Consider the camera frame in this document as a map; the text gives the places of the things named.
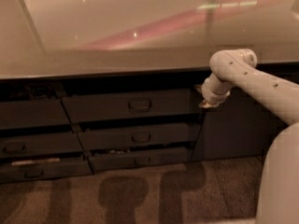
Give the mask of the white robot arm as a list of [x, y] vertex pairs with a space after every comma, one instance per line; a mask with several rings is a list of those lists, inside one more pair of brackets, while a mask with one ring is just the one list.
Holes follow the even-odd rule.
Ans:
[[255, 224], [299, 224], [299, 85], [256, 66], [250, 49], [214, 53], [211, 75], [197, 88], [200, 106], [216, 107], [238, 87], [288, 125], [267, 152]]

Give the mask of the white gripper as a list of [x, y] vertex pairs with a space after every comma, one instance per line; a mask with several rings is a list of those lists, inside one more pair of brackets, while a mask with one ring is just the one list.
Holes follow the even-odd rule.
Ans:
[[219, 80], [215, 75], [206, 78], [203, 85], [194, 85], [197, 91], [201, 91], [204, 100], [199, 104], [200, 108], [213, 108], [222, 104], [229, 96], [231, 83]]

